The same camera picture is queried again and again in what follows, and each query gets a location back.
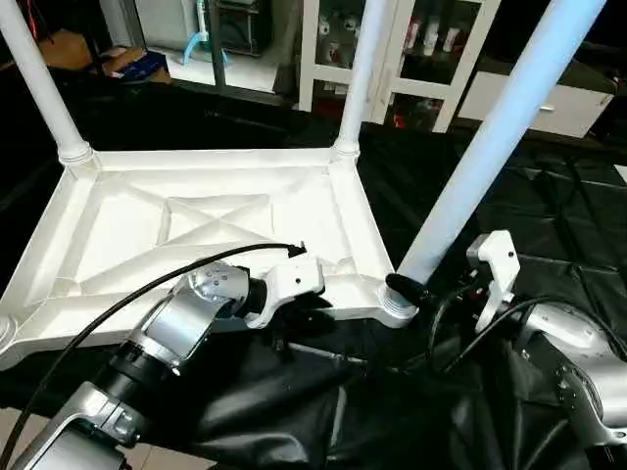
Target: black fabric backdrop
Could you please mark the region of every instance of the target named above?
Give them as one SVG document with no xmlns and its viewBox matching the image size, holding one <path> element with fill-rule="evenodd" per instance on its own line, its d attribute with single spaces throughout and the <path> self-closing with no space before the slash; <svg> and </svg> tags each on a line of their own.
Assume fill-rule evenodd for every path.
<svg viewBox="0 0 627 470">
<path fill-rule="evenodd" d="M 98 150 L 324 146 L 337 129 L 311 115 L 166 85 L 56 78 Z M 0 73 L 0 90 L 3 116 L 11 118 L 1 136 L 12 162 L 0 173 L 5 285 L 62 169 L 15 70 Z M 395 265 L 467 137 L 364 127 L 359 171 Z M 592 160 L 600 157 L 612 155 L 521 144 L 434 285 L 446 286 L 458 272 L 478 233 L 507 228 L 522 264 L 516 293 L 587 304 L 627 338 L 627 187 L 608 162 Z M 215 337 L 146 440 L 241 468 L 588 468 L 551 388 L 507 342 L 487 342 L 451 381 L 426 373 L 426 316 L 403 330 L 364 320 L 317 335 L 291 328 Z M 456 328 L 448 330 L 441 353 L 458 342 Z M 279 348 L 284 340 L 365 362 Z M 111 350 L 76 352 L 37 412 L 54 414 Z M 0 373 L 0 406 L 24 405 L 54 355 L 34 354 Z"/>
</svg>

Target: floor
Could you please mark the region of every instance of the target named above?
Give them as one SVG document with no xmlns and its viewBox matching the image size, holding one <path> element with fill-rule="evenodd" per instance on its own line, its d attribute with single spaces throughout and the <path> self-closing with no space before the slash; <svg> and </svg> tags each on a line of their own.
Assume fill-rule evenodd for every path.
<svg viewBox="0 0 627 470">
<path fill-rule="evenodd" d="M 11 408 L 0 409 L 0 448 L 4 447 L 5 440 L 11 433 L 19 413 L 19 411 Z M 25 449 L 47 421 L 41 416 L 30 417 L 14 455 L 20 454 Z M 124 453 L 133 470 L 206 470 L 215 464 L 211 460 L 146 444 L 140 444 L 133 450 L 126 450 Z"/>
</svg>

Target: white pipe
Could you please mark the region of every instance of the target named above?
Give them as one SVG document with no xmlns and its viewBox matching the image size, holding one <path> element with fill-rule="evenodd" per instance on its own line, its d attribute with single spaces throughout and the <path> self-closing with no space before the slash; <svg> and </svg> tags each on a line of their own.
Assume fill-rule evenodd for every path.
<svg viewBox="0 0 627 470">
<path fill-rule="evenodd" d="M 92 150 L 74 125 L 16 0 L 0 0 L 0 30 L 59 149 L 59 160 L 81 164 Z"/>
<path fill-rule="evenodd" d="M 605 0 L 553 0 L 468 146 L 399 273 L 426 283 L 534 120 Z"/>
<path fill-rule="evenodd" d="M 372 63 L 376 48 L 381 40 L 381 24 L 387 6 L 387 0 L 367 0 L 365 2 L 360 39 L 353 61 L 351 84 L 344 105 L 340 133 L 335 141 L 335 150 L 344 158 L 355 159 L 360 154 L 359 138 L 363 110 L 372 76 Z"/>
</svg>

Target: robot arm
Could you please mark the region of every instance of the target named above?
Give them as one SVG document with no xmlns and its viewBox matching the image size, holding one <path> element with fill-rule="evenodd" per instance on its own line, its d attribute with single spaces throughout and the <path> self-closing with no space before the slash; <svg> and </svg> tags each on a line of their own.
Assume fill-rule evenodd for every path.
<svg viewBox="0 0 627 470">
<path fill-rule="evenodd" d="M 13 470 L 121 470 L 116 446 L 133 447 L 163 406 L 161 393 L 185 373 L 196 351 L 219 331 L 264 328 L 297 297 L 320 294 L 315 258 L 296 257 L 264 279 L 215 262 L 180 278 L 95 377 L 51 419 Z"/>
<path fill-rule="evenodd" d="M 475 331 L 495 318 L 519 264 L 505 230 L 480 236 L 466 252 L 471 264 L 488 263 L 493 280 Z M 538 304 L 518 319 L 515 348 L 554 383 L 558 402 L 584 448 L 627 445 L 627 362 L 601 325 L 569 305 Z"/>
<path fill-rule="evenodd" d="M 523 357 L 552 378 L 583 447 L 627 445 L 627 362 L 605 331 L 574 308 L 537 305 L 521 338 Z"/>
</svg>

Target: white drawer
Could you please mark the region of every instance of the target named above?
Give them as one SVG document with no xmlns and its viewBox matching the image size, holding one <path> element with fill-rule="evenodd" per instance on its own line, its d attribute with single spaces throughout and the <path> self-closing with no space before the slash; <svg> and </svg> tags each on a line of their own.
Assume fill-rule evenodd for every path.
<svg viewBox="0 0 627 470">
<path fill-rule="evenodd" d="M 507 79 L 507 75 L 478 72 L 459 110 L 459 117 L 485 119 L 499 98 Z M 613 95 L 599 91 L 557 85 L 538 112 L 531 128 L 583 137 L 612 98 Z"/>
</svg>

